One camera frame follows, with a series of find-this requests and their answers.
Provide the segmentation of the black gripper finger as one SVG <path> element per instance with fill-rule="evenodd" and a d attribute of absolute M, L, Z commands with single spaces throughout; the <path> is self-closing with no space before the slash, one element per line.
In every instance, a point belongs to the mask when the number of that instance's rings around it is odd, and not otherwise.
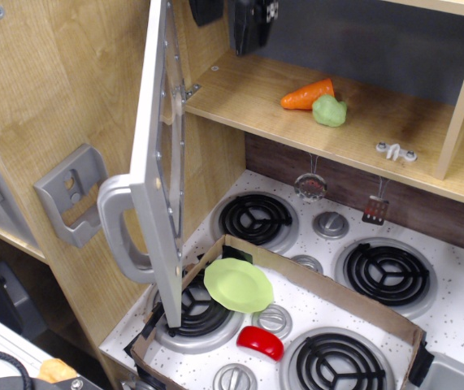
<path fill-rule="evenodd" d="M 189 0 L 189 5 L 198 27 L 213 23 L 223 16 L 223 0 Z"/>
<path fill-rule="evenodd" d="M 271 25 L 255 20 L 256 1 L 235 1 L 233 37 L 237 56 L 245 56 L 263 48 L 268 41 Z"/>

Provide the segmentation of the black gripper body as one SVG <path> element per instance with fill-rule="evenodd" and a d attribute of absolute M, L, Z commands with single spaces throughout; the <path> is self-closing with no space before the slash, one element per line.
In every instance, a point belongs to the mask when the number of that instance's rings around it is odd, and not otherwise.
<path fill-rule="evenodd" d="M 255 20 L 261 24 L 270 24 L 277 20 L 278 0 L 258 0 L 255 2 Z"/>

